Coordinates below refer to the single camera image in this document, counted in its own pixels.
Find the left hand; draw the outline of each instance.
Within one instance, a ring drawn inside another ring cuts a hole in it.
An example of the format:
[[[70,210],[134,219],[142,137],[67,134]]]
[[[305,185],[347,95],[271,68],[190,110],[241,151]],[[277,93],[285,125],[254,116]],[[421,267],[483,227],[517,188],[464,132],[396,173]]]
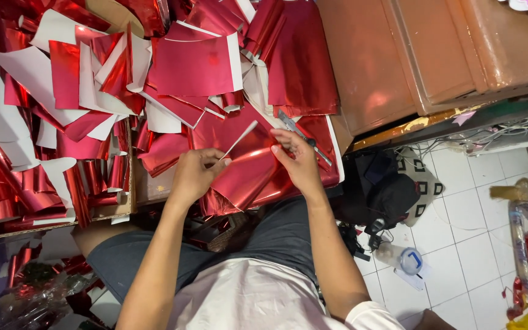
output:
[[[231,163],[224,152],[216,148],[189,150],[181,154],[174,173],[174,180],[168,201],[183,207],[190,207],[201,198],[217,175]]]

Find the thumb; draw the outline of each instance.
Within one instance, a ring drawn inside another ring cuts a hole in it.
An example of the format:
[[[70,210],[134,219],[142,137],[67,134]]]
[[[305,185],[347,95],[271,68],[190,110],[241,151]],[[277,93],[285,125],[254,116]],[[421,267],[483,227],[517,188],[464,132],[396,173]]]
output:
[[[217,177],[221,171],[224,170],[224,168],[227,167],[227,165],[229,165],[231,163],[231,159],[230,158],[224,158],[220,161],[218,161],[217,163],[215,163],[215,165],[211,166],[208,171],[210,171],[211,173],[213,173],[213,177]]]
[[[292,165],[292,162],[294,160],[290,158],[289,155],[287,155],[281,147],[279,147],[278,145],[274,145],[270,147],[270,150],[272,150],[272,153],[274,154],[276,159],[280,161],[280,163],[283,164],[286,169],[288,169]]]

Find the cutting tool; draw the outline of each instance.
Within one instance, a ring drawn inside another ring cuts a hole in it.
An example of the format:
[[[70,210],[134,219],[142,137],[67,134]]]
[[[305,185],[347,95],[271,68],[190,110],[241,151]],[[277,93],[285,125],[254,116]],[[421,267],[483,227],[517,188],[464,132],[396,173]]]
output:
[[[282,110],[278,110],[278,119],[282,120],[282,122],[286,125],[286,127],[297,133],[301,138],[303,138],[310,146],[315,149],[315,152],[319,154],[319,156],[327,163],[329,166],[332,165],[332,161],[329,160],[329,158],[321,151],[319,148],[317,148],[317,142],[315,139],[308,138],[298,127],[294,120],[289,118],[287,114],[282,112]]]

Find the plastic container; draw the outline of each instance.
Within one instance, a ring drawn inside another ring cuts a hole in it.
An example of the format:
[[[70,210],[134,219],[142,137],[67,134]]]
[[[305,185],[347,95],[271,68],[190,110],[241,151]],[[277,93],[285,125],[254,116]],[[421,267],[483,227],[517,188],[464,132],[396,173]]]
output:
[[[412,247],[400,247],[390,243],[382,243],[374,256],[386,265],[393,266],[408,275],[416,275],[423,267],[423,258],[419,251]]]

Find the forearm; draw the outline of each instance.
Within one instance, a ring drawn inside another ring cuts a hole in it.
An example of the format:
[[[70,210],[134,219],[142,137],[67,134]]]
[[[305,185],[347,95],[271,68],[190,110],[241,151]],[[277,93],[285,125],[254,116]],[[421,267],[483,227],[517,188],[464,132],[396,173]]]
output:
[[[166,328],[174,300],[182,226],[187,210],[188,207],[167,201],[124,300],[117,329]]]
[[[362,274],[343,243],[324,191],[307,199],[313,262],[327,309],[345,320],[357,304],[370,300]]]

